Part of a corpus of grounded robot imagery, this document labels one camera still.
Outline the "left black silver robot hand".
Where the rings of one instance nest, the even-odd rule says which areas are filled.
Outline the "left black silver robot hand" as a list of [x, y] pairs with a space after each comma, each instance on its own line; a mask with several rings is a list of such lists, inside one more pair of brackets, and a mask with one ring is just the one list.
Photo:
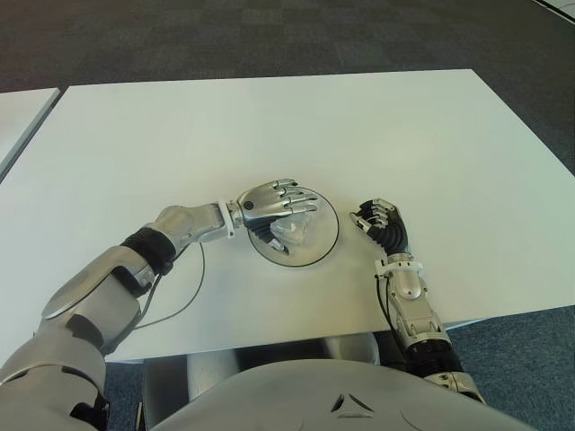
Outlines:
[[248, 189], [238, 199], [243, 225], [273, 250], [288, 254], [287, 246], [271, 231], [271, 224], [289, 216], [313, 212], [318, 195], [295, 180], [280, 179]]

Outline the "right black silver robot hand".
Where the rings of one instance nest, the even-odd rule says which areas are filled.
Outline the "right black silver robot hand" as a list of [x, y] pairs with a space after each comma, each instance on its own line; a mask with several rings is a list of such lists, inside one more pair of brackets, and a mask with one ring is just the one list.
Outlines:
[[408, 233], [397, 206], [382, 198], [373, 198], [351, 212], [353, 224], [378, 244], [387, 255], [409, 251]]

